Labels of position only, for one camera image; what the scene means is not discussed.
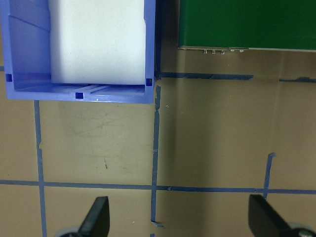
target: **foam insert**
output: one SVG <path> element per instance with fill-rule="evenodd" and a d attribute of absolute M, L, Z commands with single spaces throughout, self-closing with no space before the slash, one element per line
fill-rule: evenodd
<path fill-rule="evenodd" d="M 144 84 L 144 0 L 49 0 L 53 83 Z"/>

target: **blue painter's tape line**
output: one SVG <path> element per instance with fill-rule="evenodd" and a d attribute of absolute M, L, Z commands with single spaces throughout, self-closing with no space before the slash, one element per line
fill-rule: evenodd
<path fill-rule="evenodd" d="M 156 222 L 156 186 L 157 186 L 157 176 L 158 176 L 158 146 L 159 146 L 159 108 L 160 108 L 160 93 L 161 87 L 156 88 L 157 97 L 155 100 L 155 121 L 154 121 L 154 144 L 153 144 L 153 177 L 152 177 L 152 201 L 151 201 L 151 221 Z"/>
<path fill-rule="evenodd" d="M 40 131 L 40 102 L 34 101 L 34 112 L 35 112 L 35 131 L 36 131 L 36 146 L 39 148 L 41 142 L 41 131 Z"/>
<path fill-rule="evenodd" d="M 316 195 L 316 190 L 269 189 L 269 194 L 308 194 L 308 195 Z"/>
<path fill-rule="evenodd" d="M 157 191 L 152 190 L 151 221 L 156 222 Z"/>
<path fill-rule="evenodd" d="M 22 186 L 38 186 L 37 181 L 22 181 L 22 180 L 0 180 L 0 185 L 22 185 Z"/>
<path fill-rule="evenodd" d="M 40 201 L 41 229 L 42 229 L 43 237 L 47 237 L 43 159 L 42 159 L 41 149 L 39 148 L 39 145 L 41 142 L 40 103 L 37 100 L 34 101 L 34 112 L 35 112 L 36 146 L 37 146 L 37 155 L 38 155 L 39 201 Z"/>
<path fill-rule="evenodd" d="M 201 193 L 262 193 L 263 189 L 256 188 L 198 188 L 179 186 L 157 186 L 157 190 L 178 192 L 201 192 Z"/>
<path fill-rule="evenodd" d="M 264 192 L 263 192 L 263 197 L 265 199 L 267 199 L 268 197 L 268 189 L 269 189 L 269 183 L 270 183 L 270 170 L 271 170 L 272 161 L 274 157 L 276 157 L 275 153 L 271 153 L 268 155 L 266 176 L 265 176 L 265 183 L 264 183 Z"/>
<path fill-rule="evenodd" d="M 84 184 L 84 183 L 59 183 L 59 182 L 44 182 L 47 187 L 61 188 L 87 188 L 87 189 L 138 189 L 151 190 L 151 185 L 126 185 L 126 184 Z"/>
<path fill-rule="evenodd" d="M 164 226 L 163 226 L 161 223 L 159 223 L 159 222 L 152 221 L 152 223 L 153 223 L 153 225 L 156 226 L 156 227 L 161 227 L 161 228 L 164 227 Z"/>
<path fill-rule="evenodd" d="M 297 78 L 297 79 L 295 79 L 295 80 L 279 79 L 278 81 L 281 81 L 281 82 L 308 82 L 308 83 L 316 83 L 316 79 L 305 78 L 305 77 Z"/>
<path fill-rule="evenodd" d="M 201 74 L 201 73 L 164 73 L 157 72 L 156 77 L 161 78 L 189 78 L 213 80 L 250 80 L 253 75 L 226 75 L 226 74 Z"/>

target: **blue plastic bin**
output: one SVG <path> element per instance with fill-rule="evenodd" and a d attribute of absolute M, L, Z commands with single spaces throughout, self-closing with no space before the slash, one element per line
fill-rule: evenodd
<path fill-rule="evenodd" d="M 106 85 L 53 84 L 50 78 L 48 0 L 0 0 L 7 97 L 22 100 L 152 103 L 156 0 L 144 1 L 144 84 Z"/>

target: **tan floor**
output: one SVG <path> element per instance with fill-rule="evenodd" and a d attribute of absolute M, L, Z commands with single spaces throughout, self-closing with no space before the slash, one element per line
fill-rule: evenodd
<path fill-rule="evenodd" d="M 177 14 L 168 14 L 176 9 L 168 1 L 162 71 L 254 78 L 158 81 L 158 185 L 263 188 L 275 152 L 270 188 L 316 190 L 316 85 L 278 82 L 316 78 L 316 54 L 178 51 Z M 3 73 L 0 107 L 0 180 L 38 181 L 34 103 L 7 100 Z M 154 104 L 40 102 L 44 180 L 150 185 L 154 112 Z M 47 233 L 79 225 L 97 196 L 109 196 L 109 237 L 249 237 L 248 195 L 157 191 L 165 227 L 156 228 L 149 190 L 45 187 Z M 315 195 L 269 194 L 268 201 L 286 221 L 316 229 Z M 1 237 L 42 236 L 38 186 L 0 185 L 0 213 Z"/>

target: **square hole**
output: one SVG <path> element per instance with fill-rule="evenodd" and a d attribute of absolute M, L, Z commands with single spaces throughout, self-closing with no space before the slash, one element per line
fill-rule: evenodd
<path fill-rule="evenodd" d="M 7 82 L 12 82 L 12 74 L 5 74 L 5 80 Z"/>
<path fill-rule="evenodd" d="M 146 79 L 146 86 L 153 86 L 153 79 L 147 78 Z"/>
<path fill-rule="evenodd" d="M 82 92 L 76 92 L 76 99 L 83 99 L 83 93 Z"/>

